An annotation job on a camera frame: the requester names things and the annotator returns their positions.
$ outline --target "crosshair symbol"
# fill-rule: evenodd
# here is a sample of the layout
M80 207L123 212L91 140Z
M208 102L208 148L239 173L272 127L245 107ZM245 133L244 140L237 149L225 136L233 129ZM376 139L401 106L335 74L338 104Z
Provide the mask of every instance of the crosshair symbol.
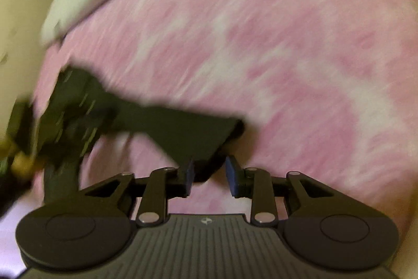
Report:
M208 226L213 222L213 220L211 218L206 217L206 218L203 218L202 220L200 220L200 222L205 224L206 226Z

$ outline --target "beige wall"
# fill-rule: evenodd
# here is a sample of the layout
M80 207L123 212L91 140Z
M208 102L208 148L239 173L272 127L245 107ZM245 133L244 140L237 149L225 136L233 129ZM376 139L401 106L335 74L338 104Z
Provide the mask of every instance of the beige wall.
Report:
M30 94L44 56L39 31L52 0L0 0L0 135L17 96Z

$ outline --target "silver screw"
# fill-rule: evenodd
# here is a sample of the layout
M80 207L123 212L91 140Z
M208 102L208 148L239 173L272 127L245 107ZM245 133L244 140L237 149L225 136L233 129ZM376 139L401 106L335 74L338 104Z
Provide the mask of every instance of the silver screw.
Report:
M160 216L155 212L145 212L138 216L138 219L142 223L156 223Z
M274 214L269 212L257 213L254 218L258 223L272 223L276 219Z

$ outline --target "pink and white blanket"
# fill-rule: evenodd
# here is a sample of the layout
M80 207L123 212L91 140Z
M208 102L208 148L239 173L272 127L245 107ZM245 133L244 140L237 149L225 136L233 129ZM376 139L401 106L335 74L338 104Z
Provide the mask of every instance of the pink and white blanket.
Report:
M49 48L36 109L72 63L121 96L241 114L249 128L234 154L243 165L300 170L403 233L418 171L417 47L411 0L109 0ZM82 183L170 165L146 136L103 138ZM40 202L41 190L33 195ZM223 170L169 203L181 213L249 209Z

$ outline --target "pink bedsheet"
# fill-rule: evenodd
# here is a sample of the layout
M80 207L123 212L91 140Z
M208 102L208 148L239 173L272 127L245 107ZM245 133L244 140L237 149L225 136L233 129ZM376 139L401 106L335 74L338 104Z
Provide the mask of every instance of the pink bedsheet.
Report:
M110 0L48 50L36 108L71 62L122 96L242 114L242 164L300 170L404 232L417 184L417 47L410 0ZM146 136L103 138L82 183L170 165ZM32 195L39 203L39 188ZM182 213L249 209L223 170L169 203Z

